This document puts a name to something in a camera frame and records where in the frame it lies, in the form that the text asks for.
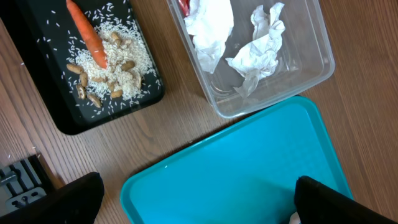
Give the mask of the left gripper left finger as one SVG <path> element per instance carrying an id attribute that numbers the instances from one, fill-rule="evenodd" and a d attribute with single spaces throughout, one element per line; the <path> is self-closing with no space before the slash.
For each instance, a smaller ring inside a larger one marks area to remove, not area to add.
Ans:
<path id="1" fill-rule="evenodd" d="M 17 202 L 17 210 L 1 217 L 1 224 L 94 223 L 103 197 L 100 174 L 90 172 L 35 201 Z"/>

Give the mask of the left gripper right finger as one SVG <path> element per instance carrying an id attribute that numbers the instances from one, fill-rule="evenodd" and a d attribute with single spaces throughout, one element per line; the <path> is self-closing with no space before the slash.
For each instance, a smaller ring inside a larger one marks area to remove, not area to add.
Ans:
<path id="1" fill-rule="evenodd" d="M 296 181 L 294 204 L 303 224 L 397 224 L 306 175 Z"/>

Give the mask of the white plastic fork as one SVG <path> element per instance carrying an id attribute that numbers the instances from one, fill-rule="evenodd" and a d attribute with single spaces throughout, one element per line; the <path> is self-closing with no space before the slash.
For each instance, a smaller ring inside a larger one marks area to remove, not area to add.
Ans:
<path id="1" fill-rule="evenodd" d="M 289 224 L 301 224 L 300 217 L 297 212 L 290 216 Z"/>

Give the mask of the rice and peanut scraps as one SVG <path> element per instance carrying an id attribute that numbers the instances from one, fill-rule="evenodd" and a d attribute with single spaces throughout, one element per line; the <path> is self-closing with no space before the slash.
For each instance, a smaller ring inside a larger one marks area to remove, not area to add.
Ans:
<path id="1" fill-rule="evenodd" d="M 73 117 L 111 120 L 158 102 L 164 86 L 129 1 L 76 1 L 103 49 L 81 36 L 66 1 L 31 1 L 34 39 Z"/>

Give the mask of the white napkin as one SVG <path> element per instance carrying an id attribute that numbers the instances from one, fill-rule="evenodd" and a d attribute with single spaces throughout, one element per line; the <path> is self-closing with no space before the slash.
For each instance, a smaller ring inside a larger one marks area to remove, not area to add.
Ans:
<path id="1" fill-rule="evenodd" d="M 230 0 L 191 0 L 185 26 L 203 71 L 213 73 L 234 27 Z"/>
<path id="2" fill-rule="evenodd" d="M 282 33 L 285 31 L 284 22 L 279 19 L 283 7 L 283 3 L 277 2 L 268 14 L 264 12 L 264 6 L 253 10 L 252 41 L 235 57 L 226 59 L 228 65 L 244 78 L 243 84 L 235 88 L 243 98 L 254 92 L 260 80 L 273 75 L 279 64 L 277 53 L 282 47 Z"/>

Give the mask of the orange carrot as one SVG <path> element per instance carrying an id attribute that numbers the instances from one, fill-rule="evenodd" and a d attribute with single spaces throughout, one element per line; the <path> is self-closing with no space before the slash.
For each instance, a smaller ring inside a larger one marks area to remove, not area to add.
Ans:
<path id="1" fill-rule="evenodd" d="M 103 41 L 90 24 L 84 13 L 72 0 L 66 0 L 67 9 L 78 29 L 86 48 L 91 53 L 98 66 L 107 68 L 107 59 L 104 52 Z"/>

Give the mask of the red foil snack wrapper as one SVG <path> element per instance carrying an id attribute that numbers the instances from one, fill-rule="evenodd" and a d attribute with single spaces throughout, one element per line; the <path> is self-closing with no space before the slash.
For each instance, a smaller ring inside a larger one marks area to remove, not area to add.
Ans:
<path id="1" fill-rule="evenodd" d="M 178 3 L 183 15 L 188 16 L 190 14 L 190 0 L 178 0 Z"/>

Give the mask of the grey arm base mount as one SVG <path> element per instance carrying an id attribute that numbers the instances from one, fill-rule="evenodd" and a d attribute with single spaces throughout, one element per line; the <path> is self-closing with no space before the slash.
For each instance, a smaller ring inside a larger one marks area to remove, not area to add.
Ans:
<path id="1" fill-rule="evenodd" d="M 54 190 L 38 154 L 1 166 L 1 216 L 15 212 Z"/>

